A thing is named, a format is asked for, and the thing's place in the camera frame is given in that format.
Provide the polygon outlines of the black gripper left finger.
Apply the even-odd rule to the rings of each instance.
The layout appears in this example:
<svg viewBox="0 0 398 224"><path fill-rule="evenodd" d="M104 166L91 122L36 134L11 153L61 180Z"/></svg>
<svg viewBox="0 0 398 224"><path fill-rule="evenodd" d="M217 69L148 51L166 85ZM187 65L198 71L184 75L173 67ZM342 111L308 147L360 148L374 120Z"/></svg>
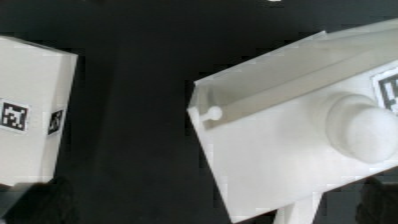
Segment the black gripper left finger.
<svg viewBox="0 0 398 224"><path fill-rule="evenodd" d="M0 183L0 224L79 224L72 182Z"/></svg>

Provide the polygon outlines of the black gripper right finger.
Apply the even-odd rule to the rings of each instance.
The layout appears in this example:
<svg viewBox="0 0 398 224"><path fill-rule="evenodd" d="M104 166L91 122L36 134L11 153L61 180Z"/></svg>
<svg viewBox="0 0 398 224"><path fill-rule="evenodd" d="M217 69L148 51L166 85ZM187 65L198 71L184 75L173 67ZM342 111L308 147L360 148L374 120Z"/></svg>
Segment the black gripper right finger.
<svg viewBox="0 0 398 224"><path fill-rule="evenodd" d="M365 181L356 221L358 224L398 224L398 183L383 182L376 177Z"/></svg>

